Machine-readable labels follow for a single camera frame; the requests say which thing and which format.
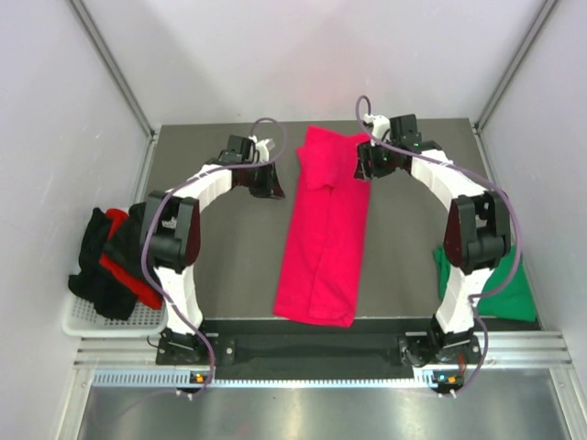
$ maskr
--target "metal floor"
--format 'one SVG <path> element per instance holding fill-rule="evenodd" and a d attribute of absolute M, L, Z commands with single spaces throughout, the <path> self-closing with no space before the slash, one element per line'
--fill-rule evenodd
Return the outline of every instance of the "metal floor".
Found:
<path fill-rule="evenodd" d="M 488 370 L 457 400 L 430 390 L 212 389 L 125 408 L 152 390 L 93 389 L 80 440 L 560 440 L 570 438 L 548 370 Z"/>
<path fill-rule="evenodd" d="M 308 124 L 285 124 L 290 147 L 277 164 L 285 200 L 254 199 L 238 188 L 206 208 L 195 269 L 204 316 L 271 316 L 299 174 L 294 149 Z M 342 134 L 358 131 L 354 121 L 312 124 Z M 183 182 L 226 147 L 230 134 L 247 136 L 249 130 L 250 124 L 163 126 L 147 193 Z M 420 130 L 459 165 L 484 174 L 468 119 L 422 120 Z M 258 132 L 277 142 L 280 135 L 270 125 Z M 438 308 L 432 250 L 442 244 L 446 219 L 432 193 L 404 172 L 372 183 L 358 316 L 429 316 Z"/>

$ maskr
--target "green cloth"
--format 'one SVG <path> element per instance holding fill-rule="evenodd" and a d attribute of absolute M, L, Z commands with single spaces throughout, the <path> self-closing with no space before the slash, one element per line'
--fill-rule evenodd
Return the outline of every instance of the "green cloth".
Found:
<path fill-rule="evenodd" d="M 499 266 L 493 271 L 489 280 L 485 283 L 484 292 L 488 292 L 499 286 L 505 280 L 514 264 L 515 247 L 502 258 Z M 450 263 L 444 248 L 434 251 L 434 260 L 438 269 L 438 296 L 444 298 L 449 283 Z M 522 261 L 512 282 L 501 292 L 489 298 L 483 298 L 477 306 L 479 314 L 484 316 L 496 316 L 498 318 L 516 319 L 519 321 L 536 321 L 536 307 L 532 299 L 532 292 L 524 273 Z"/>

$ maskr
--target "white basket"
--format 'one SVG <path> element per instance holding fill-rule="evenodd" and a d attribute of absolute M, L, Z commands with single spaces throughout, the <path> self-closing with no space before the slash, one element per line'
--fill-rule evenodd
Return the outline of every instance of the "white basket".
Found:
<path fill-rule="evenodd" d="M 161 332 L 167 324 L 165 304 L 153 310 L 137 302 L 127 321 L 106 319 L 96 313 L 94 305 L 69 292 L 67 309 L 61 327 L 70 336 L 80 337 L 146 337 Z"/>

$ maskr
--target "white wall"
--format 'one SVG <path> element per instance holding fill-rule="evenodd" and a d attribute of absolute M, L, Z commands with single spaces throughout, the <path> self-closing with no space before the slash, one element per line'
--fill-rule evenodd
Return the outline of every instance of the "white wall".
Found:
<path fill-rule="evenodd" d="M 146 138 L 66 2 L 0 10 L 0 436 L 43 439 L 78 342 L 67 275 L 91 208 L 128 204 Z"/>
<path fill-rule="evenodd" d="M 475 119 L 542 0 L 85 0 L 153 125 Z"/>
<path fill-rule="evenodd" d="M 587 389 L 587 3 L 560 2 L 484 132 L 513 199 L 540 316 Z"/>

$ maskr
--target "folded red garment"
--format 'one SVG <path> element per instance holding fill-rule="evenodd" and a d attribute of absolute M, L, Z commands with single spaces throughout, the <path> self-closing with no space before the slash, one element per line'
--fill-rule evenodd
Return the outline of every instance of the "folded red garment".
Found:
<path fill-rule="evenodd" d="M 128 219 L 128 214 L 119 209 L 111 208 L 106 211 L 106 217 L 112 220 L 112 226 L 108 233 L 108 239 L 116 232 L 118 227 Z M 150 286 L 142 280 L 138 280 L 130 275 L 126 270 L 118 266 L 110 257 L 103 253 L 100 257 L 100 266 L 112 272 L 114 277 L 122 284 L 127 286 L 138 297 L 138 300 L 151 309 L 160 310 L 163 306 L 163 299 Z"/>
<path fill-rule="evenodd" d="M 357 310 L 370 185 L 354 179 L 357 145 L 311 126 L 297 149 L 301 172 L 273 313 L 349 327 Z"/>

